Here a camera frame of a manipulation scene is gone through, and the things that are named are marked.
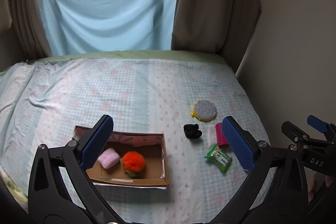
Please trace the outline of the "person's right hand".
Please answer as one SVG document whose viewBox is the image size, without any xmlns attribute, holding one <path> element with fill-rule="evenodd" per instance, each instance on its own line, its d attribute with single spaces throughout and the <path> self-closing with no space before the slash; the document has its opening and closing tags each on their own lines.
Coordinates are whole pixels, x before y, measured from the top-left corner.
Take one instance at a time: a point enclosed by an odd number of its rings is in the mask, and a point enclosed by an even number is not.
<svg viewBox="0 0 336 224">
<path fill-rule="evenodd" d="M 322 180 L 325 180 L 326 187 L 328 188 L 333 183 L 334 178 L 316 172 L 314 176 L 310 178 L 307 185 L 308 202 L 312 201 L 316 190 L 322 185 Z"/>
</svg>

